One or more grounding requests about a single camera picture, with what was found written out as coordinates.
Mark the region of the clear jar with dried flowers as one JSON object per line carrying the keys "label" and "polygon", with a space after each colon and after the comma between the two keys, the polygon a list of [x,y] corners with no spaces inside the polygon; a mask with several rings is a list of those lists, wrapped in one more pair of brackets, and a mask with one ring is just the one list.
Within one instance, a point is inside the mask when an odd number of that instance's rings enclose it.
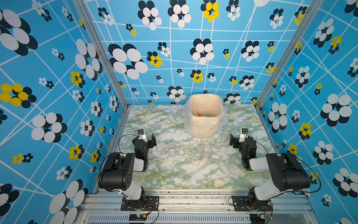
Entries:
{"label": "clear jar with dried flowers", "polygon": [[202,148],[202,152],[201,152],[201,160],[202,160],[203,162],[209,161],[210,158],[211,158],[212,152],[213,152],[213,148],[212,148],[212,147],[210,147],[210,146],[204,146],[204,147]]}

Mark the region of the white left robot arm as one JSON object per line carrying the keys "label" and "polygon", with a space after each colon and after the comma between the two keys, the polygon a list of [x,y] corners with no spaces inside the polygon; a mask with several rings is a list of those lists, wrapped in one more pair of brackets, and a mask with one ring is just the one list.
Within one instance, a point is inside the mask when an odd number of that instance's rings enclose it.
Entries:
{"label": "white left robot arm", "polygon": [[146,196],[144,187],[136,184],[134,172],[145,172],[149,149],[157,145],[154,135],[147,139],[143,129],[132,140],[134,153],[117,151],[109,154],[99,169],[98,186],[123,196],[121,211],[148,211],[158,209],[158,197]]}

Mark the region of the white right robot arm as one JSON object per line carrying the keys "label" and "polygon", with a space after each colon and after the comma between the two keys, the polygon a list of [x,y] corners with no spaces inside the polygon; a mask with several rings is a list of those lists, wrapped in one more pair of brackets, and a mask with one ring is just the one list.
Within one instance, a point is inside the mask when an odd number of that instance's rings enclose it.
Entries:
{"label": "white right robot arm", "polygon": [[270,199],[310,187],[310,177],[294,155],[268,153],[257,157],[257,143],[247,134],[242,133],[239,138],[230,135],[229,145],[239,149],[243,168],[270,172],[268,181],[249,190],[246,197],[248,208],[257,211],[267,206]]}

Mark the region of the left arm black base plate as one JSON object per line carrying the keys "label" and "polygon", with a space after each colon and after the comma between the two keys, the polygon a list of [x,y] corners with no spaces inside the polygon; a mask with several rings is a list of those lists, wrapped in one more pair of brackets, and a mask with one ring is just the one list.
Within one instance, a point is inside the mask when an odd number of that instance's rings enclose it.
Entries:
{"label": "left arm black base plate", "polygon": [[122,198],[121,211],[158,211],[159,197],[146,196],[139,200],[128,200]]}

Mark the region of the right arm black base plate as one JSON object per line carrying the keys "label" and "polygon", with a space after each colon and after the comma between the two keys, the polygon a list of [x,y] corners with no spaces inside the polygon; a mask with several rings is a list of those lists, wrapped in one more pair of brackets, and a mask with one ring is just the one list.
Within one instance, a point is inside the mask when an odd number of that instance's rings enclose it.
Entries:
{"label": "right arm black base plate", "polygon": [[232,204],[235,211],[244,212],[269,212],[273,210],[272,203],[260,201],[255,198],[232,196]]}

